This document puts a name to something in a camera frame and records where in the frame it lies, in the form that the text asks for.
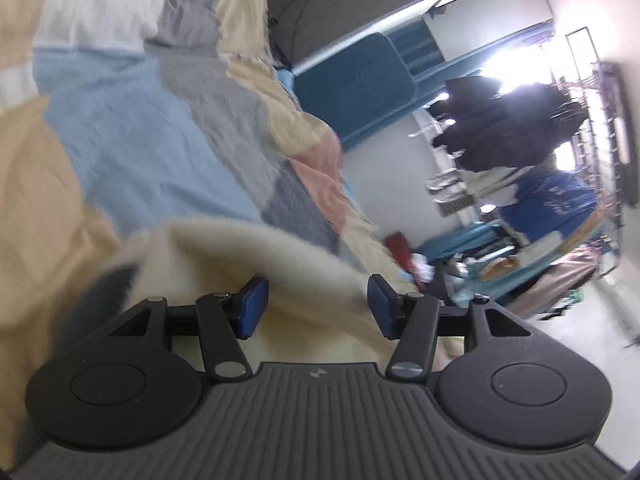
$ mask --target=bed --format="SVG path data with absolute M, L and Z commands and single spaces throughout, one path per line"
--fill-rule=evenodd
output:
M 374 360 L 369 274 L 412 288 L 280 85 L 266 0 L 0 0 L 0 467 L 38 446 L 33 371 L 147 295 L 272 283 L 244 348 Z

